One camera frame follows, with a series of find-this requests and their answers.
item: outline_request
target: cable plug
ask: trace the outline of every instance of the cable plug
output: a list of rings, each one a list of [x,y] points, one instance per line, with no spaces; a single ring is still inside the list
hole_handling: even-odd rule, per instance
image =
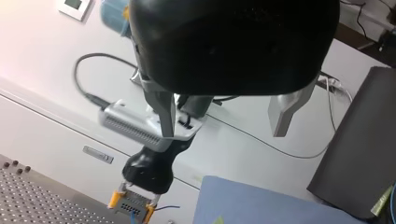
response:
[[[102,110],[105,110],[106,107],[108,107],[110,105],[110,103],[102,98],[100,98],[99,96],[95,96],[89,93],[85,94],[85,97],[90,100],[93,104],[100,106],[100,108]]]

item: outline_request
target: blue surface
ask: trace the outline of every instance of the blue surface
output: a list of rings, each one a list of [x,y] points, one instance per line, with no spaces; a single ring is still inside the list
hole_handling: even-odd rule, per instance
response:
[[[214,176],[204,178],[194,224],[362,224],[329,206]]]

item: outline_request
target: white countertop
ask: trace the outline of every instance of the white countertop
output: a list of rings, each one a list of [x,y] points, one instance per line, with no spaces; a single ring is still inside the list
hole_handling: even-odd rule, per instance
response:
[[[101,23],[100,1],[93,2],[86,23],[59,13],[52,0],[43,0],[40,6],[32,1],[0,2],[0,94],[132,155],[142,146],[101,127],[97,122],[98,108],[78,94],[71,78],[73,63],[87,53],[106,52],[135,63],[130,40],[119,37]],[[384,66],[334,40],[322,70],[341,79],[355,94],[370,67],[375,65]],[[83,62],[79,69],[87,91],[108,101],[122,98],[128,107],[144,113],[143,92],[128,80],[132,72],[129,67],[103,58]],[[266,114],[268,97],[241,97],[223,107],[212,106],[209,113],[271,146],[289,153],[312,155],[321,151],[332,137],[326,97],[325,90],[315,89],[309,103],[293,118],[286,138],[275,139],[271,135]],[[334,102],[336,122],[344,116],[346,102]],[[319,162],[320,158],[286,157],[208,118],[191,148],[177,157],[174,171],[177,178],[196,187],[200,186],[203,175],[219,175],[312,200],[305,188]]]

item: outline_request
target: green object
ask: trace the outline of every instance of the green object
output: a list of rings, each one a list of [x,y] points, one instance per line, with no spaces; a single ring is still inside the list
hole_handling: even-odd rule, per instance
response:
[[[385,193],[381,196],[381,198],[379,198],[378,202],[376,202],[376,204],[374,205],[374,207],[372,208],[371,212],[378,217],[379,214],[382,211],[382,208],[384,207],[385,203],[387,202],[391,192],[392,192],[393,186],[390,186]]]
[[[224,219],[222,219],[222,217],[218,217],[213,224],[224,224]]]
[[[79,6],[81,6],[80,0],[66,0],[64,3],[70,7],[77,9],[77,10],[78,10]]]

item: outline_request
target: gray panel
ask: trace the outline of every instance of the gray panel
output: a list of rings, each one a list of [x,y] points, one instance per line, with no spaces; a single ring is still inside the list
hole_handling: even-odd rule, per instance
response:
[[[27,172],[0,155],[0,165],[5,162],[10,165],[0,169],[0,223],[130,222],[129,217],[114,214],[104,204],[38,172]]]
[[[360,218],[396,179],[396,70],[372,68],[308,190]]]

